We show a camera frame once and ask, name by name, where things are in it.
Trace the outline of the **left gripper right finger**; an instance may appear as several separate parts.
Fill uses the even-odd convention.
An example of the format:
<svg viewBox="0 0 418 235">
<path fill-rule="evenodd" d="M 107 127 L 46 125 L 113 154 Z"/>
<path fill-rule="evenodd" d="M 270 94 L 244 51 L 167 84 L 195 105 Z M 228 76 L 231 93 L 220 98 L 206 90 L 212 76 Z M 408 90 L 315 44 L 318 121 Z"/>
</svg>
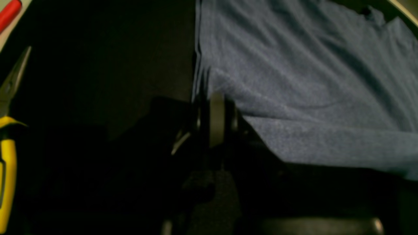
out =
<svg viewBox="0 0 418 235">
<path fill-rule="evenodd" d="M 285 163 L 234 102 L 209 98 L 210 146 L 239 195 L 237 235 L 416 235 L 417 182 L 364 168 Z"/>
</svg>

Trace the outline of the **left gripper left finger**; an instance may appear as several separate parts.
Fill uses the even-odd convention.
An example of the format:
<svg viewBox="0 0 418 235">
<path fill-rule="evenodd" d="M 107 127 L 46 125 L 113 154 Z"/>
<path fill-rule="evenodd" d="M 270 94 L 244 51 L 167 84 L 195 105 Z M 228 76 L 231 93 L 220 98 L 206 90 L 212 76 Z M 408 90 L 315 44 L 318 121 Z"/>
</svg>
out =
<svg viewBox="0 0 418 235">
<path fill-rule="evenodd" d="M 57 127 L 48 134 L 48 174 L 36 198 L 36 235 L 157 235 L 170 160 L 192 104 L 156 97 L 149 113 L 114 140 L 101 126 Z"/>
</svg>

